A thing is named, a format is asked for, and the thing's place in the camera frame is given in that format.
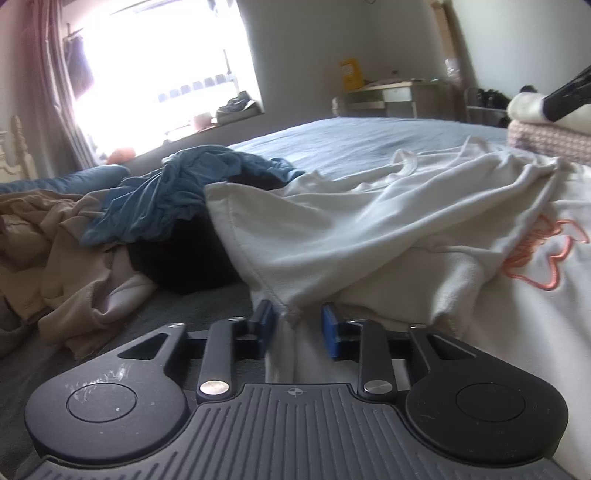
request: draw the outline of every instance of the black device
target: black device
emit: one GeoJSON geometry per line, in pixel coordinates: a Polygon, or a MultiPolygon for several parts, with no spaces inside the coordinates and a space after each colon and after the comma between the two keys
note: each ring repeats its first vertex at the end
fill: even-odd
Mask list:
{"type": "Polygon", "coordinates": [[[567,408],[550,384],[424,325],[389,332],[332,304],[322,319],[329,355],[359,362],[357,385],[239,389],[234,360],[261,359],[271,339],[267,301],[249,320],[173,323],[54,377],[25,408],[45,456],[28,478],[571,478],[551,460],[567,408]],[[191,395],[187,358],[203,358],[191,395]],[[392,358],[407,364],[407,391],[392,358]]]}
{"type": "Polygon", "coordinates": [[[544,99],[543,112],[550,122],[557,122],[588,103],[591,103],[591,66],[548,95],[544,99]]]}

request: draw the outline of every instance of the blue pillow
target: blue pillow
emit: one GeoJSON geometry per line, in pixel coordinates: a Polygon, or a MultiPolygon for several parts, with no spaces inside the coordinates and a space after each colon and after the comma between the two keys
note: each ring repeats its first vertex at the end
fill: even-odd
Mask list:
{"type": "Polygon", "coordinates": [[[0,193],[44,189],[57,193],[85,195],[95,190],[116,187],[126,177],[129,177],[129,169],[123,165],[100,165],[56,179],[16,180],[10,183],[0,183],[0,193]]]}

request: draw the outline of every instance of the wooden headboard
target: wooden headboard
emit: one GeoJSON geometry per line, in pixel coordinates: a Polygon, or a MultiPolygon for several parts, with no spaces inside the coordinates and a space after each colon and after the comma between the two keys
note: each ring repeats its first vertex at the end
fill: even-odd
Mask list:
{"type": "Polygon", "coordinates": [[[16,115],[12,117],[12,135],[14,137],[15,151],[17,154],[16,165],[9,165],[4,149],[8,132],[0,132],[0,183],[8,183],[14,180],[37,179],[35,161],[28,152],[27,142],[22,133],[21,119],[16,115]]]}

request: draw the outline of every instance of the pink curtain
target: pink curtain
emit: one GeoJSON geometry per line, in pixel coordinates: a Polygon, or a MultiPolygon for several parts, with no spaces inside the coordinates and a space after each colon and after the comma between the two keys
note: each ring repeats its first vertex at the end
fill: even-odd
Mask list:
{"type": "Polygon", "coordinates": [[[76,123],[74,94],[64,56],[61,0],[31,0],[25,30],[29,69],[28,110],[34,131],[25,133],[38,142],[35,161],[48,176],[84,170],[96,165],[95,155],[76,123]]]}

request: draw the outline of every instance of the wall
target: wall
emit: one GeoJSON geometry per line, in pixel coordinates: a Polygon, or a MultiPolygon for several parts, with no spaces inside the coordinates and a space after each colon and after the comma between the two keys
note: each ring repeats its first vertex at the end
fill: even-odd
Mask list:
{"type": "Polygon", "coordinates": [[[70,31],[75,32],[104,15],[136,3],[135,0],[61,0],[62,19],[70,24],[70,31]]]}
{"type": "MultiPolygon", "coordinates": [[[[105,2],[113,0],[75,0],[64,7],[64,20],[76,30],[89,21],[77,20],[80,12],[97,12],[105,2]]],[[[346,58],[356,57],[367,78],[388,71],[370,19],[372,5],[363,0],[238,0],[238,7],[265,114],[185,138],[132,165],[147,162],[153,168],[163,152],[207,142],[229,145],[330,117],[332,98],[343,90],[339,62],[346,58]]]]}
{"type": "MultiPolygon", "coordinates": [[[[0,7],[0,130],[10,131],[11,118],[18,113],[18,59],[26,2],[8,0],[0,7]]],[[[14,164],[14,139],[8,135],[4,145],[8,162],[14,164]]]]}
{"type": "Polygon", "coordinates": [[[403,78],[444,76],[443,48],[428,0],[375,0],[368,7],[388,73],[398,70],[403,78]]]}
{"type": "Polygon", "coordinates": [[[482,88],[551,93],[591,64],[583,0],[453,0],[453,8],[482,88]]]}

